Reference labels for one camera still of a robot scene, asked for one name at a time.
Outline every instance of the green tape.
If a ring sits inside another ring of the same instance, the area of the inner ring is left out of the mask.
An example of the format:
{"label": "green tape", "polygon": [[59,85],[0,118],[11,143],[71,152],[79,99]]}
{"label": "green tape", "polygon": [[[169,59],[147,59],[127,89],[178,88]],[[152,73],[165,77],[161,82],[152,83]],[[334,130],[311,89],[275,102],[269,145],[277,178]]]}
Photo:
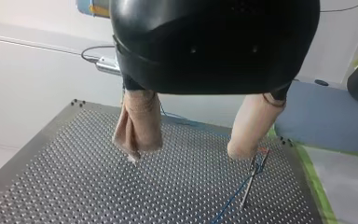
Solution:
{"label": "green tape", "polygon": [[318,207],[321,214],[324,214],[323,219],[326,224],[337,224],[336,216],[334,215],[333,209],[331,208],[330,202],[327,199],[326,194],[324,193],[324,187],[322,186],[319,176],[316,174],[315,169],[313,168],[312,161],[308,155],[305,148],[299,144],[295,144],[296,150],[300,159],[303,162],[307,177],[311,186],[316,194],[318,199]]}

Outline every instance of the blue cable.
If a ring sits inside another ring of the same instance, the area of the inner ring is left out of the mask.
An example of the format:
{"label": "blue cable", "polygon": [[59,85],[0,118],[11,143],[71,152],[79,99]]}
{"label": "blue cable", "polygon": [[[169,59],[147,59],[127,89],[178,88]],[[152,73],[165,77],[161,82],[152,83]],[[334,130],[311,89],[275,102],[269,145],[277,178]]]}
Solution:
{"label": "blue cable", "polygon": [[[261,172],[263,172],[263,167],[258,165],[257,163],[255,163],[257,172],[256,174],[260,174]],[[242,184],[240,185],[240,187],[237,189],[237,191],[235,192],[235,194],[233,196],[231,196],[231,198],[228,200],[228,202],[226,203],[226,205],[223,207],[222,211],[217,215],[217,217],[211,222],[211,224],[216,224],[219,219],[225,214],[226,210],[228,209],[229,205],[232,203],[232,201],[234,201],[235,197],[240,194],[241,190],[243,189],[243,187],[245,187],[245,185],[248,183],[249,179],[250,179],[250,175],[248,175],[245,180],[242,182]]]}

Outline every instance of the black device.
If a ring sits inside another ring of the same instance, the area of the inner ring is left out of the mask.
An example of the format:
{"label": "black device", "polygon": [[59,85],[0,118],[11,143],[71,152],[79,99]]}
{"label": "black device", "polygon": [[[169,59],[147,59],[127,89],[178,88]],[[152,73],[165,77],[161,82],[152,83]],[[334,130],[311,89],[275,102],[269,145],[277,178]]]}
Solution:
{"label": "black device", "polygon": [[173,94],[277,90],[297,75],[319,0],[111,0],[121,73]]}

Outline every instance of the metal perforated plate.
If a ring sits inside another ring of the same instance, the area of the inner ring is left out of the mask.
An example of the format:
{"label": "metal perforated plate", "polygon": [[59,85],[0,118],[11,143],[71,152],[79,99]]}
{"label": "metal perforated plate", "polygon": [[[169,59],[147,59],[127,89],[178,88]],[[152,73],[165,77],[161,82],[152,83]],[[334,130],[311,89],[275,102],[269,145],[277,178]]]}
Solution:
{"label": "metal perforated plate", "polygon": [[[68,106],[0,170],[0,223],[210,223],[248,175],[229,129],[164,119],[161,151],[134,165],[113,146],[119,110]],[[219,223],[322,223],[300,163],[278,140]]]}

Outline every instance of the metal rod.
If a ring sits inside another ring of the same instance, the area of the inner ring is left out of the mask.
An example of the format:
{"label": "metal rod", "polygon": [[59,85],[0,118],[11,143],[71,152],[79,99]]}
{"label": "metal rod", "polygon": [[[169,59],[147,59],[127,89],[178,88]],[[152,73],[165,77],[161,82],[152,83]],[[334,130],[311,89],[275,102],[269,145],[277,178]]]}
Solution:
{"label": "metal rod", "polygon": [[257,170],[264,168],[264,165],[266,163],[266,159],[267,159],[268,156],[269,156],[269,149],[267,150],[266,156],[264,156],[263,160],[261,161],[260,168],[255,166],[255,157],[256,157],[256,155],[252,158],[251,169],[253,167],[253,171],[252,171],[252,175],[251,175],[251,177],[249,179],[248,186],[246,187],[245,195],[243,196],[241,204],[240,204],[241,209],[244,209],[245,206],[246,206],[246,201],[248,200],[248,196],[249,196],[249,193],[251,191],[251,187],[252,187],[254,178],[257,175]]}
{"label": "metal rod", "polygon": [[248,186],[246,187],[246,191],[245,191],[245,196],[243,196],[243,199],[242,199],[242,202],[241,202],[241,205],[240,205],[240,207],[242,209],[245,208],[246,200],[248,199],[249,192],[251,191],[251,186],[253,184],[254,178],[255,178],[255,168],[254,168],[254,170],[252,172],[251,178],[249,179]]}

